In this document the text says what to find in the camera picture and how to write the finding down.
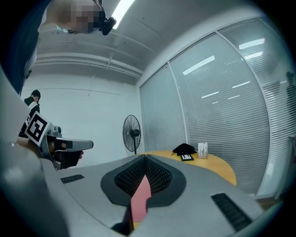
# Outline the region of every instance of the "standing fan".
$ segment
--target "standing fan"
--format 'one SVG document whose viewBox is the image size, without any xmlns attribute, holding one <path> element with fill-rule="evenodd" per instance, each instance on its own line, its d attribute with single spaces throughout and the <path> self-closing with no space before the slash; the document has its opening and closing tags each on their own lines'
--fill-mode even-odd
<svg viewBox="0 0 296 237">
<path fill-rule="evenodd" d="M 129 151 L 134 151 L 137 154 L 137 148 L 141 141 L 141 128 L 139 121 L 134 115 L 129 115 L 124 123 L 122 136 L 125 147 Z"/>
</svg>

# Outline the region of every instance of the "vent grille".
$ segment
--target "vent grille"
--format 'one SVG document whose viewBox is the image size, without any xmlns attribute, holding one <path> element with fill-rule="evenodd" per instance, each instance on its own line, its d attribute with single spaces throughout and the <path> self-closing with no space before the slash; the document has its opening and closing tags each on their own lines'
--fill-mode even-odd
<svg viewBox="0 0 296 237">
<path fill-rule="evenodd" d="M 213 195 L 212 199 L 235 231 L 240 231 L 252 222 L 225 193 Z"/>
<path fill-rule="evenodd" d="M 68 176 L 68 177 L 61 178 L 61 181 L 62 181 L 63 184 L 65 184 L 65 183 L 70 183 L 70 182 L 73 182 L 73 181 L 76 181 L 76 180 L 81 180 L 83 178 L 84 178 L 84 176 L 79 174 L 79 175 L 73 175 L 73 176 Z"/>
</svg>

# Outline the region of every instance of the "yellow table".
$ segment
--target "yellow table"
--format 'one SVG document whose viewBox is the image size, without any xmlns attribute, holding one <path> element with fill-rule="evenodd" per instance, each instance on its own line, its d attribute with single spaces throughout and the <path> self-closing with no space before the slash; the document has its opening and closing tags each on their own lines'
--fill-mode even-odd
<svg viewBox="0 0 296 237">
<path fill-rule="evenodd" d="M 181 157 L 177 156 L 176 153 L 172 155 L 173 151 L 171 150 L 158 150 L 158 151 L 149 151 L 142 154 L 151 154 L 156 156 L 162 156 L 170 159 L 174 159 L 176 161 L 181 161 Z M 185 163 L 190 165 L 196 165 L 203 168 L 207 168 L 216 174 L 220 175 L 222 178 L 226 179 L 228 182 L 232 183 L 233 185 L 236 185 L 236 177 L 233 169 L 231 166 L 223 159 L 208 154 L 208 158 L 198 158 L 197 153 L 192 154 L 192 157 L 194 158 L 194 161 L 186 161 Z"/>
</svg>

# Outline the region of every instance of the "window blinds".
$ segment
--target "window blinds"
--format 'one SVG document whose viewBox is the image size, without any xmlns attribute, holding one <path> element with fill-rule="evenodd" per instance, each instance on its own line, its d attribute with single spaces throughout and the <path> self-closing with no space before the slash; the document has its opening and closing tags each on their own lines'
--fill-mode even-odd
<svg viewBox="0 0 296 237">
<path fill-rule="evenodd" d="M 171 61 L 178 83 L 189 144 L 233 168 L 237 186 L 256 193 L 269 151 L 264 97 L 248 65 L 222 37 L 212 35 Z"/>
<path fill-rule="evenodd" d="M 263 88 L 271 118 L 271 150 L 258 195 L 274 193 L 288 156 L 288 135 L 296 132 L 295 73 L 280 36 L 265 19 L 252 19 L 219 32 L 244 56 Z"/>
<path fill-rule="evenodd" d="M 140 88 L 145 150 L 173 150 L 185 142 L 176 86 L 165 65 Z"/>
</svg>

